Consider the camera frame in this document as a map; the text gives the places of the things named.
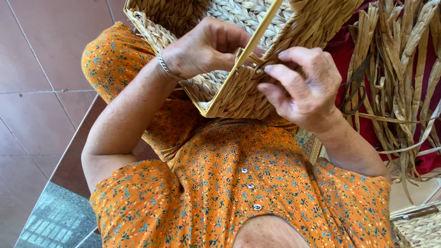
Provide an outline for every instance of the rusty scissors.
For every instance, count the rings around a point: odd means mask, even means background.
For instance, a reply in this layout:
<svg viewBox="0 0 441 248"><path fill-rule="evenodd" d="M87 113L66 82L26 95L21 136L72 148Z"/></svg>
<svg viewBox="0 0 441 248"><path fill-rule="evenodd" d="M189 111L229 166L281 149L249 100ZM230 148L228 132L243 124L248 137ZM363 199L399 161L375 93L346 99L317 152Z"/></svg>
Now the rusty scissors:
<svg viewBox="0 0 441 248"><path fill-rule="evenodd" d="M372 53L369 53L368 56L366 56L366 58L363 60L363 62L361 63L360 67L358 67L358 69L355 71L355 73L352 75L352 78L349 82L347 83L342 83L340 85L340 87L342 87L343 85L345 85L345 89L344 89L344 93L343 93L343 100L340 104L340 106L338 107L338 109L346 115L350 115L355 113L362 105L364 102L364 99L366 98L366 87L364 87L363 85L361 85L361 82L364 79L364 71L367 69L369 62L370 62L370 58L372 57ZM355 81L357 82L357 85L355 86L355 89L352 90L351 94L349 95L348 98L346 98L346 95L348 94L349 88L351 86L351 83ZM358 93L359 89L363 88L363 93L361 96L361 102L360 104L353 109L352 111L346 111L344 109L344 107L351 102L351 99L355 96L355 94Z"/></svg>

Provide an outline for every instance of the woman's left hand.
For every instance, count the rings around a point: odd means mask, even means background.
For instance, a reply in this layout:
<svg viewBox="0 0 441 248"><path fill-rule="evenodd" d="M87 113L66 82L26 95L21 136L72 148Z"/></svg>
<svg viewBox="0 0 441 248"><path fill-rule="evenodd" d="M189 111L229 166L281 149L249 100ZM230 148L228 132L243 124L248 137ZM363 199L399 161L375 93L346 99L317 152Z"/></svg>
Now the woman's left hand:
<svg viewBox="0 0 441 248"><path fill-rule="evenodd" d="M169 45L162 53L170 71L190 79L210 71L230 71L236 50L245 48L250 35L241 27L205 17L194 29Z"/></svg>

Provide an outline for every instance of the bangle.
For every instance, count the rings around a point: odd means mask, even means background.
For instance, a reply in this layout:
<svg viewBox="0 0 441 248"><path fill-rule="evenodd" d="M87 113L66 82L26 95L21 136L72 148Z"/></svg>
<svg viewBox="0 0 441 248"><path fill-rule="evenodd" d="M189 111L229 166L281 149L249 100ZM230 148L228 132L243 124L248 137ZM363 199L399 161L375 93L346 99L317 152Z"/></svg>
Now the bangle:
<svg viewBox="0 0 441 248"><path fill-rule="evenodd" d="M177 79L179 81L182 80L186 80L185 78L181 78L175 74L173 74L170 69L166 66L166 64L164 63L164 60L162 59L162 51L158 52L158 60L159 60L159 64L161 65L162 69L165 71L165 73L167 73L169 76L171 76L174 79Z"/></svg>

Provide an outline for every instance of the floral pattern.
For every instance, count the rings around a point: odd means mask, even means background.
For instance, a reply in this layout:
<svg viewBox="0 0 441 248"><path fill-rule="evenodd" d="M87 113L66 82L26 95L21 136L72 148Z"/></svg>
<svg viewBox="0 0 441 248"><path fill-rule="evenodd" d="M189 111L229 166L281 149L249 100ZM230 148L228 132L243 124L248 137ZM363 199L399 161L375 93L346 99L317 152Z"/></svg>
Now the floral pattern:
<svg viewBox="0 0 441 248"><path fill-rule="evenodd" d="M109 103L153 55L116 23L86 47L82 69ZM207 119L168 99L143 135L162 161L116 170L90 198L103 246L231 247L247 219L274 214L312 247L392 247L389 182L323 158L312 166L296 131L277 115Z"/></svg>

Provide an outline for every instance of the sleeve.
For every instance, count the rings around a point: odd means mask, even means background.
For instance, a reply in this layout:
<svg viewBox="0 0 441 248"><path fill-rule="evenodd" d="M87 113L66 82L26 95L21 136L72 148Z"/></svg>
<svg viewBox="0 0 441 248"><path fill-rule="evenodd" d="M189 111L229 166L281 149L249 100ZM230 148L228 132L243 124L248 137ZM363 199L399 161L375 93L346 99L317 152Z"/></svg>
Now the sleeve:
<svg viewBox="0 0 441 248"><path fill-rule="evenodd" d="M355 244L391 245L389 227L390 183L338 168L319 158L312 168L324 208L336 228Z"/></svg>
<svg viewBox="0 0 441 248"><path fill-rule="evenodd" d="M114 171L97 184L90 197L103 244L117 245L118 237L137 233L146 225L160 225L158 213L167 210L179 192L177 176L159 160L136 162Z"/></svg>

